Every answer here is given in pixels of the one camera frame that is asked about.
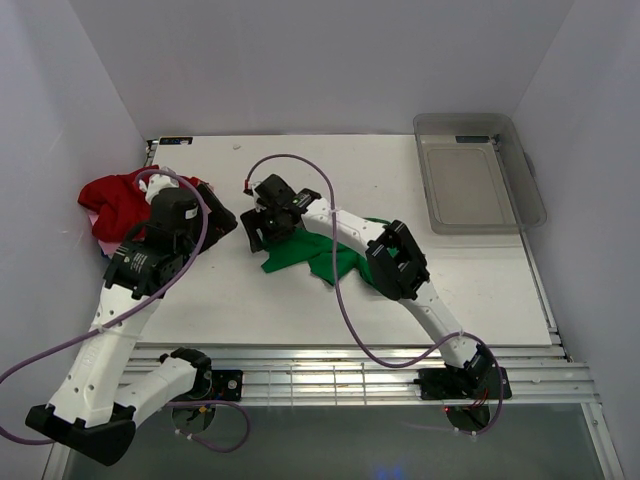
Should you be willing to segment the green t shirt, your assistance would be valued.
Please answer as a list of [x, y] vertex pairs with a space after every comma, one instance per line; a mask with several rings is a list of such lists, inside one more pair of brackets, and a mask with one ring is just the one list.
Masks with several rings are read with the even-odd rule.
[[[261, 265], [265, 273], [270, 274], [297, 264], [307, 263], [312, 275], [330, 286], [335, 285], [330, 238], [298, 227], [283, 240], [268, 240], [264, 233], [260, 233], [260, 237], [264, 250], [268, 253], [268, 259]], [[352, 270], [357, 270], [366, 284], [378, 290], [365, 257], [339, 243], [336, 261], [339, 279]]]

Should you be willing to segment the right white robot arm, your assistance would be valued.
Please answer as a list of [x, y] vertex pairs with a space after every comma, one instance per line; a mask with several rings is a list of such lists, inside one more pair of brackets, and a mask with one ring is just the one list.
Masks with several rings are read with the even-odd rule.
[[254, 200], [241, 216], [252, 251], [284, 241], [301, 227], [353, 250], [365, 260], [374, 287], [412, 314], [444, 362], [441, 368], [419, 370], [414, 382], [422, 399], [509, 397], [506, 373], [439, 298], [426, 257], [403, 222], [366, 220], [337, 208], [333, 198], [310, 189], [294, 191], [275, 174], [246, 183], [244, 192]]

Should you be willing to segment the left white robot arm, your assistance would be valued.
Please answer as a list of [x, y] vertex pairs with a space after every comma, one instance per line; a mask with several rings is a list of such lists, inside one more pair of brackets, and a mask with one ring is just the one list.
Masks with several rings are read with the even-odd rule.
[[122, 388], [124, 368], [145, 324], [159, 306], [162, 287], [195, 254], [237, 226], [206, 183], [194, 190], [165, 187], [151, 200], [150, 218], [135, 225], [111, 258], [91, 324], [60, 388], [34, 406], [25, 423], [49, 439], [105, 466], [118, 462], [136, 429], [165, 404], [208, 399], [211, 361], [180, 347], [162, 355], [142, 380]]

